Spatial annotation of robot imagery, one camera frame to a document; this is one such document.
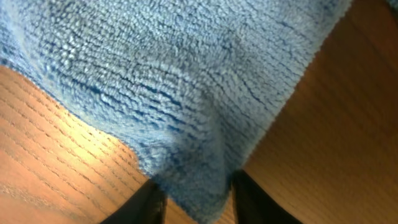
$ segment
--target blue microfiber towel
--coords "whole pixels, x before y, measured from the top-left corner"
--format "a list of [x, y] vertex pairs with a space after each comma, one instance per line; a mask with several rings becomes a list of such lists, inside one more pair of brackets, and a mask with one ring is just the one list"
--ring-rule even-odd
[[146, 175], [209, 223], [349, 5], [0, 0], [0, 64], [123, 140]]
[[389, 0], [389, 3], [394, 9], [398, 9], [398, 0]]

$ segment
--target wooden surface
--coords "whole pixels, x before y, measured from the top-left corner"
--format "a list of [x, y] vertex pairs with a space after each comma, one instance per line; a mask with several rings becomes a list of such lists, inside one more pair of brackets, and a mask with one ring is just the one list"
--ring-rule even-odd
[[[398, 25], [355, 1], [245, 167], [304, 223], [398, 223]], [[135, 155], [0, 68], [0, 223], [98, 223], [146, 180]], [[193, 223], [169, 201], [166, 223]], [[231, 201], [219, 223], [234, 223]]]

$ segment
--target microfiber cloth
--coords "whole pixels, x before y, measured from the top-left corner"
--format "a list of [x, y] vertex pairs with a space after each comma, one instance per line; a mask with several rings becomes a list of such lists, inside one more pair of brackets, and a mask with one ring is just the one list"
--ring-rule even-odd
[[349, 5], [0, 0], [0, 64], [125, 142], [146, 175], [210, 223]]
[[393, 7], [395, 10], [398, 10], [398, 0], [389, 0], [389, 3], [391, 7]]

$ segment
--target wood grain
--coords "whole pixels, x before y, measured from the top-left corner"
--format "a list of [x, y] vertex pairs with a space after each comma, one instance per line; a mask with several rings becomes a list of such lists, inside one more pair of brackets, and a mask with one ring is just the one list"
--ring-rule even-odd
[[[398, 223], [397, 168], [398, 26], [358, 0], [245, 170], [304, 223]], [[98, 223], [145, 181], [124, 144], [0, 67], [0, 223]], [[194, 222], [169, 200], [166, 223]]]

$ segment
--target black object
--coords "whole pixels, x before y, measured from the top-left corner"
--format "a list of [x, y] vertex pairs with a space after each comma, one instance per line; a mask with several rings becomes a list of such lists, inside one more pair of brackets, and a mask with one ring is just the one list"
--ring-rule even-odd
[[245, 171], [240, 170], [235, 172], [232, 183], [236, 223], [301, 223], [267, 195]]
[[101, 224], [161, 224], [164, 222], [166, 196], [148, 180], [127, 202]]
[[[280, 207], [243, 170], [232, 176], [235, 222], [237, 224], [301, 224]], [[148, 180], [115, 213], [101, 224], [163, 224], [166, 196]]]

